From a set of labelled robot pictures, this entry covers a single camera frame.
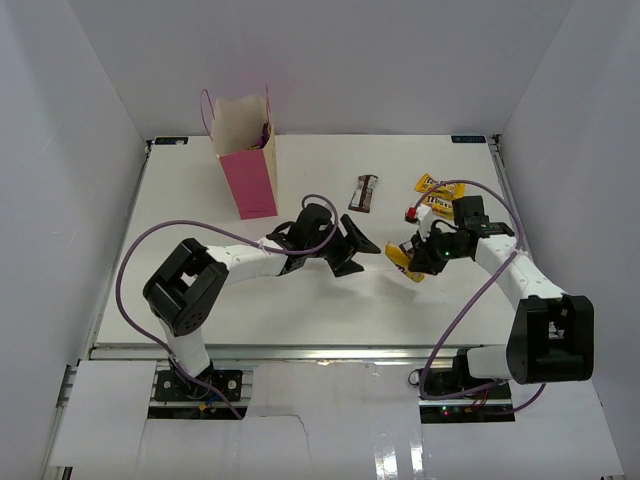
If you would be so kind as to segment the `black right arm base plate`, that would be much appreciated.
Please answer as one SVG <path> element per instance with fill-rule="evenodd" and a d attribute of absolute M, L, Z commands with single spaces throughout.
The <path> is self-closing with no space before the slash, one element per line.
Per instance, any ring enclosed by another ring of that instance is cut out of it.
<path fill-rule="evenodd" d="M 431 400 L 419 401 L 423 425 L 514 422 L 515 414 L 508 384 L 480 390 L 490 379 L 475 379 L 453 368 L 427 374 L 425 392 Z"/>

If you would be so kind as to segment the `brown chocolate bar centre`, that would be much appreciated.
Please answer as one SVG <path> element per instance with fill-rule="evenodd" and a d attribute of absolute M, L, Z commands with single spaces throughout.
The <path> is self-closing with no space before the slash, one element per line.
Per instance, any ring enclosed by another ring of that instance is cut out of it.
<path fill-rule="evenodd" d="M 379 177 L 373 174 L 360 175 L 358 177 L 357 186 L 349 202 L 349 210 L 361 213 L 369 213 L 371 211 L 373 192 L 378 179 Z"/>

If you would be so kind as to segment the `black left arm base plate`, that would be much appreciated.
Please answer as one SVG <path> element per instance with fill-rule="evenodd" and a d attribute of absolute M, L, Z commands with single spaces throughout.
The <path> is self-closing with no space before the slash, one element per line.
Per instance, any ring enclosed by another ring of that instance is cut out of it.
<path fill-rule="evenodd" d="M 204 383 L 216 388 L 231 402 L 239 401 L 242 397 L 241 370 L 214 370 L 199 381 L 202 384 L 186 380 L 173 370 L 160 370 L 157 373 L 152 399 L 157 402 L 221 402 L 219 395 L 204 387 Z"/>

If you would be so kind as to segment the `yellow snack bar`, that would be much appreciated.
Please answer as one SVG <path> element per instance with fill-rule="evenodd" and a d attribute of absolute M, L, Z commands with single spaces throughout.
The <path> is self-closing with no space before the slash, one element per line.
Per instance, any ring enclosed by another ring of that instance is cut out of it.
<path fill-rule="evenodd" d="M 413 272 L 409 270 L 410 255 L 400 246 L 388 243 L 385 246 L 385 255 L 391 263 L 408 279 L 414 283 L 420 283 L 424 280 L 425 274 L 421 272 Z"/>

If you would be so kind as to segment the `blue label left corner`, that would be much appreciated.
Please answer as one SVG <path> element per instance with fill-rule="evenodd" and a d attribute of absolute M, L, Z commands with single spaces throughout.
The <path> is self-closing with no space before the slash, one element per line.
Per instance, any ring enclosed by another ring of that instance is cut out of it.
<path fill-rule="evenodd" d="M 188 137 L 179 136 L 179 137 L 168 137 L 161 136 L 156 137 L 153 141 L 153 145 L 186 145 L 189 141 Z"/>

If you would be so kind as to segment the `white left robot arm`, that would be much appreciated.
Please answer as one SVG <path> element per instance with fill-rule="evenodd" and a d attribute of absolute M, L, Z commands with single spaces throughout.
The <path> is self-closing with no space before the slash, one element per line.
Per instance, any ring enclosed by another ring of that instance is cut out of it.
<path fill-rule="evenodd" d="M 256 246 L 205 246 L 187 238 L 165 259 L 143 288 L 143 297 L 162 322 L 172 363 L 182 369 L 177 387 L 199 399 L 211 387 L 211 360 L 201 326 L 222 288 L 259 277 L 279 277 L 302 268 L 311 258 L 327 262 L 334 277 L 360 273 L 358 253 L 379 254 L 349 215 L 335 224 L 330 210 L 311 203 L 297 219 L 284 222 Z"/>

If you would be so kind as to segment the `dark blue purple snack bag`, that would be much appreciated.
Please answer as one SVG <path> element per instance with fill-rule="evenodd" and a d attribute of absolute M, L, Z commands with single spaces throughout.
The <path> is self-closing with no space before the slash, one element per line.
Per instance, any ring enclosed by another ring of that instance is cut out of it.
<path fill-rule="evenodd" d="M 262 125 L 261 134 L 259 138 L 249 147 L 249 150 L 261 150 L 268 144 L 272 133 L 272 125 L 269 121 Z"/>

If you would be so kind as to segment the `blue label corner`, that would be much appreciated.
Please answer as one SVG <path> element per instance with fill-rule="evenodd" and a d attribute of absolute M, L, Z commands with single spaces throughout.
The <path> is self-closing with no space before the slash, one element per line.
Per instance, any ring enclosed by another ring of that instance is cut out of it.
<path fill-rule="evenodd" d="M 153 141 L 153 145 L 186 145 L 189 141 L 188 137 L 179 136 L 179 137 L 168 137 L 161 136 L 156 137 Z"/>
<path fill-rule="evenodd" d="M 451 135 L 451 141 L 455 144 L 485 144 L 486 138 L 482 135 Z"/>

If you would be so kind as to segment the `pink cream paper bag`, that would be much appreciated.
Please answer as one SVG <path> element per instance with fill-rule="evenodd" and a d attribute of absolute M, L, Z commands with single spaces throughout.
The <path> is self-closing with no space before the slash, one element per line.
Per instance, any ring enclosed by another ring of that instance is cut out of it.
<path fill-rule="evenodd" d="M 209 136 L 241 219 L 278 214 L 275 127 L 267 93 L 236 100 L 212 99 L 203 89 L 199 100 L 203 126 Z M 249 150 L 262 125 L 272 125 L 264 149 Z"/>

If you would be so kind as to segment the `yellow M&M packet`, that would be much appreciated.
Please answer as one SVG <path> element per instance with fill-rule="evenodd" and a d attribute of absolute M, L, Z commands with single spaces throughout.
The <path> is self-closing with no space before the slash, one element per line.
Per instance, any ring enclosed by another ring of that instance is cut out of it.
<path fill-rule="evenodd" d="M 444 200 L 455 200 L 462 197 L 465 193 L 465 185 L 463 183 L 450 183 L 440 186 L 440 182 L 425 173 L 415 185 L 414 190 L 419 193 L 430 191 L 433 197 Z"/>
<path fill-rule="evenodd" d="M 430 207 L 433 213 L 446 220 L 454 219 L 453 204 L 451 200 L 429 195 L 423 200 L 423 204 Z"/>

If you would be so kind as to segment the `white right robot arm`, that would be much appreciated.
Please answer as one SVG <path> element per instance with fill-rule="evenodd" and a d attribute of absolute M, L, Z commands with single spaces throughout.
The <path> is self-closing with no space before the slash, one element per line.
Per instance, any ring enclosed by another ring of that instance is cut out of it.
<path fill-rule="evenodd" d="M 437 275 L 452 260 L 471 259 L 490 275 L 515 310 L 507 342 L 469 349 L 466 364 L 451 374 L 453 390 L 472 399 L 486 389 L 488 379 L 521 385 L 590 379 L 592 302 L 549 280 L 520 249 L 509 225 L 489 219 L 481 196 L 455 200 L 453 212 L 453 229 L 443 231 L 430 207 L 408 209 L 407 222 L 418 227 L 410 240 L 409 271 Z"/>

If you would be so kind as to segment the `blue label right corner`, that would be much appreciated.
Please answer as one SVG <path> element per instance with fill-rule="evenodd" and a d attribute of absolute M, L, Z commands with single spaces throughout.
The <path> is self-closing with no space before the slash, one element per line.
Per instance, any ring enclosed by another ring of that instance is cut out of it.
<path fill-rule="evenodd" d="M 486 138 L 482 135 L 451 135 L 451 141 L 455 144 L 485 144 Z"/>

